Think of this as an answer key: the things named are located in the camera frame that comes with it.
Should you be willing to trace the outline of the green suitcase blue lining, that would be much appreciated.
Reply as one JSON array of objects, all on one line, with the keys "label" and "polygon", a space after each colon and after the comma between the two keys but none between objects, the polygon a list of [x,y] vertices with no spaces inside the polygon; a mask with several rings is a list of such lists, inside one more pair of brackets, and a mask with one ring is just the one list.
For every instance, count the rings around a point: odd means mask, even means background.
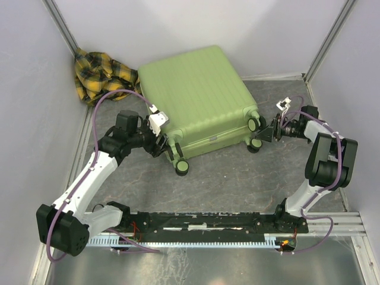
[{"label": "green suitcase blue lining", "polygon": [[179,176],[188,173],[188,159],[230,145],[245,143],[250,153],[259,152],[262,141],[252,136],[264,118],[221,47],[144,64],[138,75],[143,96],[169,117],[162,133],[180,144],[183,158],[170,161]]}]

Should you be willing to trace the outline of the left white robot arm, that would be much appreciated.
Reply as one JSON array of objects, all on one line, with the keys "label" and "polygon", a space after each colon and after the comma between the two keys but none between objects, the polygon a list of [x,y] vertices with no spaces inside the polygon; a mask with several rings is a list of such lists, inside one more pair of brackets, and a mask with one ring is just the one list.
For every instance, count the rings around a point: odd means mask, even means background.
[{"label": "left white robot arm", "polygon": [[98,140],[94,152],[72,185],[52,205],[42,204],[37,212],[39,238],[50,249],[73,257],[81,253],[89,239],[115,228],[124,232],[131,227],[128,206],[109,202],[102,209],[86,213],[94,195],[105,180],[121,165],[135,148],[143,148],[152,157],[166,151],[167,135],[162,129],[169,117],[155,107],[152,114],[142,118],[137,112],[122,110],[114,126]]}]

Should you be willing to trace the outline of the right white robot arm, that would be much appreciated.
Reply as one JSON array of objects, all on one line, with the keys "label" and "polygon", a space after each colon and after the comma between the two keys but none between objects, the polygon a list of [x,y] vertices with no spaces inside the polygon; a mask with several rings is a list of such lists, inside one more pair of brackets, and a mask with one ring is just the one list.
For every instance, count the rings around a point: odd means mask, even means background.
[{"label": "right white robot arm", "polygon": [[282,137],[301,138],[312,144],[305,166],[305,180],[298,190],[278,205],[273,216],[273,227],[286,232],[294,223],[301,224],[308,210],[322,197],[351,181],[358,142],[342,137],[326,122],[319,120],[318,108],[306,105],[298,119],[288,120],[277,114],[271,123],[252,136],[265,142],[279,141]]}]

